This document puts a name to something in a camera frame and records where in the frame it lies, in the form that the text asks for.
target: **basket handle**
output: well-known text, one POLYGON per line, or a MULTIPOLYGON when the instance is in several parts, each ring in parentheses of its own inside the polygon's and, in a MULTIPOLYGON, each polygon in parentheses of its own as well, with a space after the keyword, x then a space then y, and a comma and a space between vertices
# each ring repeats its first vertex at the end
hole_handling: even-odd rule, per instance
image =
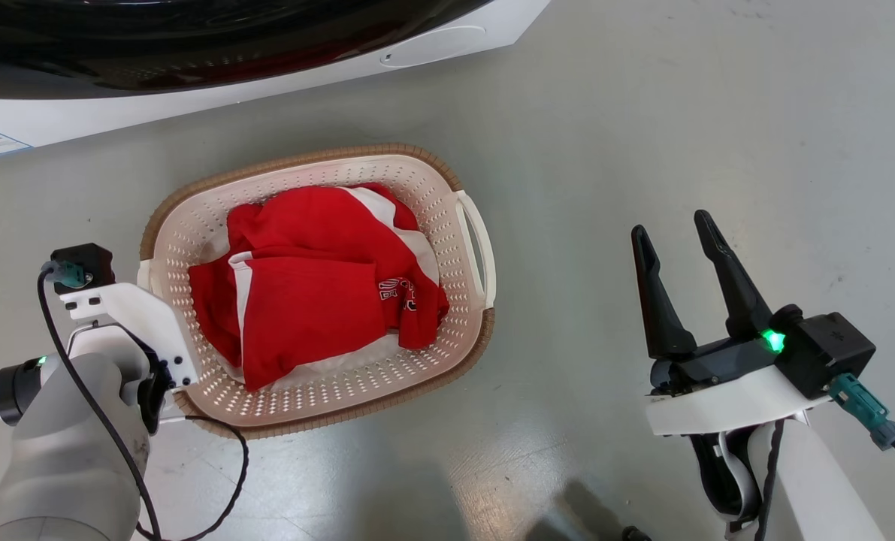
POLYGON ((156 297, 163 298, 163 291, 161 287, 159 287, 159 280, 157 280, 156 275, 153 274, 153 260, 144 259, 141 261, 141 268, 137 271, 137 285, 148 292, 152 292, 156 297))
POLYGON ((484 219, 481 218, 477 205, 470 198, 470 195, 461 189, 455 192, 457 195, 457 214, 461 220, 461 233, 464 234, 464 245, 467 246, 467 260, 470 261, 470 269, 477 277, 474 280, 477 294, 484 301, 484 308, 493 308, 494 299, 497 297, 497 267, 494 263, 494 252, 491 248, 491 237, 488 236, 488 229, 484 226, 484 219), (474 243, 470 239, 470 231, 467 227, 468 222, 474 229, 474 237, 477 240, 478 250, 481 252, 481 262, 484 265, 484 273, 481 274, 480 268, 477 267, 477 258, 474 255, 474 243))

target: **laundry basket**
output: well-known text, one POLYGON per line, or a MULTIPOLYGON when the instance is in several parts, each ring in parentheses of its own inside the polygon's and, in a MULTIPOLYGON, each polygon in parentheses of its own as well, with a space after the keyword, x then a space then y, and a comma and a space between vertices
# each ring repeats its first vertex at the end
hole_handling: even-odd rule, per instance
MULTIPOLYGON (((249 438, 361 417, 457 379, 477 362, 491 339, 495 282, 491 241, 477 207, 443 161, 406 144, 314 152, 179 189, 156 209, 146 227, 138 275, 141 287, 178 308, 193 339, 199 380, 176 391, 176 403, 186 414, 235 425, 249 438), (187 268, 200 263, 207 240, 223 230, 227 213, 238 205, 263 202, 286 189, 366 182, 383 184, 410 207, 434 249, 440 283, 450 300, 437 342, 286 390, 250 393, 228 376, 219 354, 200 332, 187 268)), ((212 425, 203 427, 228 436, 212 425)))

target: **concrete floor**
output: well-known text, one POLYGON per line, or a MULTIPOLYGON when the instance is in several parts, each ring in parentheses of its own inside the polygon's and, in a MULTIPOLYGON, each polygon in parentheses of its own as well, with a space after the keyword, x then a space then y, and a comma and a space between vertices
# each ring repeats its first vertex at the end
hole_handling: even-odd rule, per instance
MULTIPOLYGON (((211 539, 587 539, 612 515, 721 538, 688 442, 652 436, 640 401, 630 227, 698 342, 724 335, 697 208, 773 308, 841 311, 877 343, 863 379, 895 418, 895 2, 865 0, 554 0, 511 48, 1 158, 0 367, 50 350, 34 278, 55 247, 100 243, 127 280, 178 186, 379 141, 440 154, 480 206, 491 346, 402 407, 255 442, 211 539)), ((895 539, 893 452, 836 408, 812 422, 895 539)), ((238 465, 234 443, 164 427, 147 479, 165 534, 207 526, 238 465)))

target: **black door glass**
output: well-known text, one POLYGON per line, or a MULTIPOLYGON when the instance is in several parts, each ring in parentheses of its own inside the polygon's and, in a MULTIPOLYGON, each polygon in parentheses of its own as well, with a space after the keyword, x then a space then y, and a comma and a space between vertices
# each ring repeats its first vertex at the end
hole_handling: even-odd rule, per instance
POLYGON ((491 0, 0 0, 0 98, 176 92, 318 68, 491 0))

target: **gray robot arm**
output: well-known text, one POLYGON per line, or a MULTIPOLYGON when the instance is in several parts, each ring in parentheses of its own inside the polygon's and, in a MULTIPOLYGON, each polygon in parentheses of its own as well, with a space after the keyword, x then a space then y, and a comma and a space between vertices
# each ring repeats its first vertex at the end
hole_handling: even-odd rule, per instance
POLYGON ((113 254, 96 244, 51 258, 38 294, 62 351, 0 370, 0 417, 15 425, 0 540, 126 541, 141 499, 159 538, 142 479, 165 394, 197 380, 186 323, 148 291, 115 283, 113 254), (72 318, 98 318, 66 345, 49 314, 48 280, 72 318))
MULTIPOLYGON (((89 333, 80 335, 89 340, 89 333)), ((129 391, 135 379, 125 378, 137 370, 135 360, 104 353, 72 359, 143 472, 150 438, 129 391)), ((14 429, 0 483, 0 541, 126 541, 139 509, 137 484, 110 435, 70 374, 54 370, 14 429)))

